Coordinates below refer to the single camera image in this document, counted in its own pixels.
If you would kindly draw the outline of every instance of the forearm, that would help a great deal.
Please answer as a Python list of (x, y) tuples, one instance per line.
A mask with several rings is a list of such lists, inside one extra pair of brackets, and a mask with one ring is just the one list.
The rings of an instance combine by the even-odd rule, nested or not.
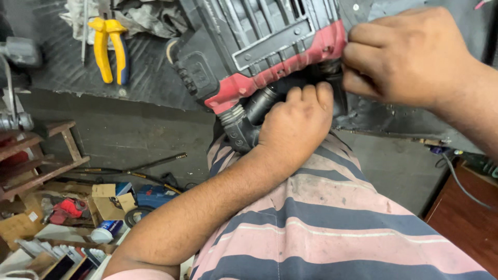
[(177, 278), (175, 266), (195, 254), (231, 216), (294, 171), (281, 165), (256, 147), (219, 175), (154, 210), (130, 231), (104, 276), (152, 268)]
[(478, 61), (473, 70), (431, 111), (498, 161), (498, 71)]

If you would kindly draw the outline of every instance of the workbench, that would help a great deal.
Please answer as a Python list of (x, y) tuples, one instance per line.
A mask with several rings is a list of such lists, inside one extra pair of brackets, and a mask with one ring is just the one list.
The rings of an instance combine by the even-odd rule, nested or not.
[[(346, 30), (366, 22), (374, 0), (339, 0), (340, 16)], [(127, 99), (183, 110), (205, 110), (188, 94), (180, 77), (166, 59), (167, 39), (138, 34), (127, 40), (130, 57), (130, 82), (120, 86), (105, 84), (95, 63), (92, 46), (87, 47), (86, 65), (81, 57), (81, 42), (72, 37), (72, 29), (59, 14), (66, 0), (4, 0), (12, 35), (35, 39), (44, 53), (44, 64), (29, 70), (32, 88), (76, 95)], [(428, 0), (426, 5), (442, 5), (453, 14), (473, 56), (483, 60), (489, 30), (494, 21), (494, 2), (479, 10), (473, 0)], [(109, 52), (113, 73), (114, 52)], [(391, 106), (349, 96), (352, 112), (334, 120), (337, 128), (374, 135), (443, 140), (450, 146), (468, 151), (477, 149), (456, 130), (421, 109)]]

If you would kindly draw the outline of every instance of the tool handle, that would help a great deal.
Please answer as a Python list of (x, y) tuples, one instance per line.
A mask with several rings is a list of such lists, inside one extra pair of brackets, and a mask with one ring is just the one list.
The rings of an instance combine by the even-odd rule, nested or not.
[(118, 74), (118, 84), (125, 85), (128, 82), (129, 63), (128, 63), (128, 49), (126, 48), (125, 39), (122, 33), (126, 28), (115, 19), (108, 19), (106, 21), (107, 32), (111, 36), (111, 41), (116, 50), (116, 64)]
[(106, 21), (100, 17), (96, 17), (88, 26), (95, 29), (94, 53), (97, 66), (100, 68), (102, 79), (105, 83), (113, 82), (113, 74), (109, 65), (109, 57), (107, 56), (107, 40), (109, 34), (106, 30)]

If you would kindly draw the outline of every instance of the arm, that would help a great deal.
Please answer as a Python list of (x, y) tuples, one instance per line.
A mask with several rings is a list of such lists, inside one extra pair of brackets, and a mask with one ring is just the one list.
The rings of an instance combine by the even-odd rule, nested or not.
[(426, 108), (498, 160), (498, 72), (468, 52), (444, 8), (404, 11), (351, 29), (344, 88)]
[(259, 144), (239, 161), (147, 215), (114, 252), (104, 277), (156, 269), (179, 279), (179, 265), (225, 221), (297, 170), (327, 135), (333, 96), (328, 83), (293, 88), (266, 115)]

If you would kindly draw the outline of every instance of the power tool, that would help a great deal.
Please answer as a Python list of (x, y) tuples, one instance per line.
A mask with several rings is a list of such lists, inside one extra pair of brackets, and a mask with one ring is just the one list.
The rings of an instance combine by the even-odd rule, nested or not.
[[(336, 0), (180, 3), (190, 29), (168, 42), (167, 58), (190, 95), (220, 117), (237, 151), (257, 144), (257, 120), (286, 93), (270, 83), (317, 63), (329, 77), (340, 73), (346, 35)], [(258, 89), (247, 102), (258, 108), (251, 122), (241, 99)]]

